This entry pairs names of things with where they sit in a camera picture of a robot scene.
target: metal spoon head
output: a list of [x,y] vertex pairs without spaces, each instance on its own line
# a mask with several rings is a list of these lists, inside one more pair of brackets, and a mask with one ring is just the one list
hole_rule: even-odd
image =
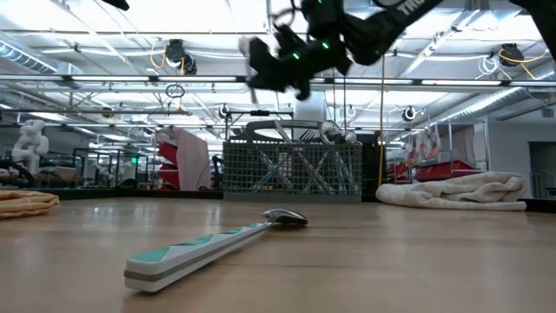
[[292,210],[274,209],[262,213],[264,218],[271,223],[307,225],[308,220],[301,213]]

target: folded towel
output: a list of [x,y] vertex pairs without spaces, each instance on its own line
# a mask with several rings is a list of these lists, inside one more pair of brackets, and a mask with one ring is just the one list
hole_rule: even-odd
[[0,219],[46,214],[58,208],[58,196],[38,191],[0,191]]
[[376,197],[383,203],[415,208],[453,210],[526,209],[525,179],[511,173],[487,172],[440,182],[383,184]]

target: table surface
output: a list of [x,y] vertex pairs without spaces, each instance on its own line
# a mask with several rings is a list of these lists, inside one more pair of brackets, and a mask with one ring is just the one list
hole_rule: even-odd
[[283,204],[272,230],[155,295],[123,286],[126,259],[261,221],[276,204],[65,201],[0,222],[1,312],[554,312],[556,216]]

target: yellow cable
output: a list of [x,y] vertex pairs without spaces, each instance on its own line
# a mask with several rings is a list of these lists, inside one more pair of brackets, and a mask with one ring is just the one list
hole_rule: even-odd
[[379,187],[382,185],[382,168],[384,167],[384,128],[382,125],[382,113],[384,112],[384,76],[386,74],[386,57],[382,57],[382,82],[381,82],[381,141],[380,145],[380,161],[379,161]]
[[150,62],[153,64],[154,67],[156,67],[157,69],[161,69],[162,66],[164,66],[164,62],[166,62],[166,46],[164,46],[164,52],[162,53],[162,63],[160,65],[155,63],[155,59],[154,56],[151,54],[150,55]]
[[503,51],[505,51],[505,50],[504,50],[504,49],[500,49],[500,51],[498,51],[498,55],[499,55],[501,58],[503,58],[504,60],[507,60],[507,61],[510,61],[510,62],[516,62],[516,63],[530,63],[530,62],[534,62],[534,61],[540,60],[541,58],[545,57],[545,55],[546,55],[546,52],[545,52],[545,53],[543,53],[542,56],[540,56],[540,57],[534,57],[534,58],[532,58],[532,59],[520,61],[520,60],[514,60],[514,59],[512,59],[512,58],[502,56],[502,52],[503,52]]
[[539,80],[537,77],[535,77],[535,75],[533,75],[533,73],[522,63],[521,67],[523,68],[523,70],[525,70],[525,72],[527,74],[529,74],[529,76],[534,79],[534,80]]

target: black robotic claw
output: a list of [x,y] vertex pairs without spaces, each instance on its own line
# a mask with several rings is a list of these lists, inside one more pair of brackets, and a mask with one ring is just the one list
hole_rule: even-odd
[[[249,45],[249,63],[257,71],[249,85],[256,89],[284,91],[288,86],[305,100],[310,95],[309,81],[315,74],[336,68],[348,73],[352,61],[371,65],[388,51],[404,29],[423,17],[443,0],[400,0],[386,5],[374,0],[383,11],[362,20],[346,14],[342,0],[301,0],[300,8],[308,21],[308,40],[299,38],[287,25],[275,26],[280,45],[278,58],[270,55],[268,46],[256,38]],[[532,15],[548,49],[556,53],[556,36],[552,35],[556,21],[556,0],[510,0],[526,8]]]

